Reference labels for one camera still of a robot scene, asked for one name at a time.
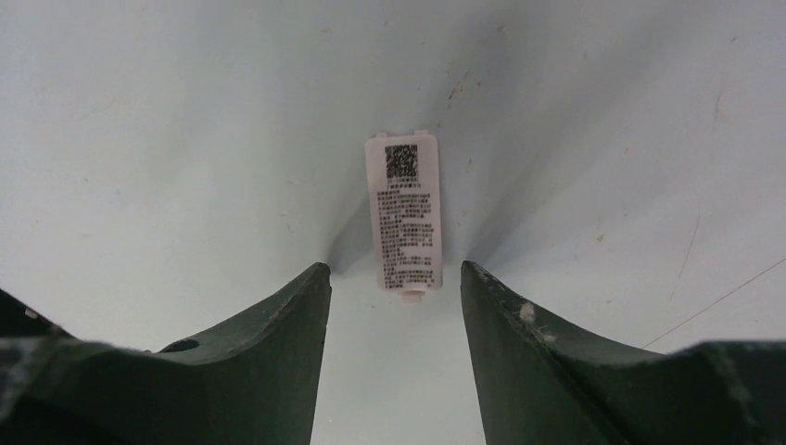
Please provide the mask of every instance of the white surface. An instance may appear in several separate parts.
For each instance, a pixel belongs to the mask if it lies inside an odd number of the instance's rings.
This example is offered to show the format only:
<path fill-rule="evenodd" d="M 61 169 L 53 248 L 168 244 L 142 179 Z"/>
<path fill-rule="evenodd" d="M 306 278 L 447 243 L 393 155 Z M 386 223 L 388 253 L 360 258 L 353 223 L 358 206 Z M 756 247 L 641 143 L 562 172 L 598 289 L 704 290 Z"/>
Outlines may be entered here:
<path fill-rule="evenodd" d="M 781 0 L 4 1 L 0 286 L 154 350 L 329 261 L 313 443 L 482 443 L 465 258 L 635 346 L 786 337 L 783 23 Z M 362 145 L 419 128 L 447 266 L 406 306 L 375 287 Z"/>

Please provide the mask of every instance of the dark green plastic part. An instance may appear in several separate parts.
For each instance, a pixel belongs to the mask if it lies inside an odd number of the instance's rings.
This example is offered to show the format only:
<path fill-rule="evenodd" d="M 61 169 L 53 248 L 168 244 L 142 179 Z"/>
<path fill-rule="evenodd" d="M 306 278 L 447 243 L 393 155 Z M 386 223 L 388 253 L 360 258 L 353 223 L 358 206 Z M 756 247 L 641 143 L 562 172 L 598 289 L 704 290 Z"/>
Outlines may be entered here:
<path fill-rule="evenodd" d="M 71 337 L 37 311 L 0 289 L 0 338 L 48 336 L 53 327 L 61 336 Z"/>
<path fill-rule="evenodd" d="M 0 339 L 0 443 L 309 443 L 329 275 L 315 264 L 159 353 L 51 335 Z"/>
<path fill-rule="evenodd" d="M 786 343 L 632 348 L 471 262 L 462 305 L 488 445 L 786 443 Z"/>

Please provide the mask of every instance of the qr code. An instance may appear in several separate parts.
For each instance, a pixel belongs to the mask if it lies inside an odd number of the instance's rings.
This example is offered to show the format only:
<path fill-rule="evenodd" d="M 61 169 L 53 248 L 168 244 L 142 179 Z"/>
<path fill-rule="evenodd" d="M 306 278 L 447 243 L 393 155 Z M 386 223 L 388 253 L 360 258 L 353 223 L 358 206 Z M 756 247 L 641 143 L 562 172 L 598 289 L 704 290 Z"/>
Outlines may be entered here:
<path fill-rule="evenodd" d="M 386 146 L 387 179 L 417 178 L 417 146 Z"/>

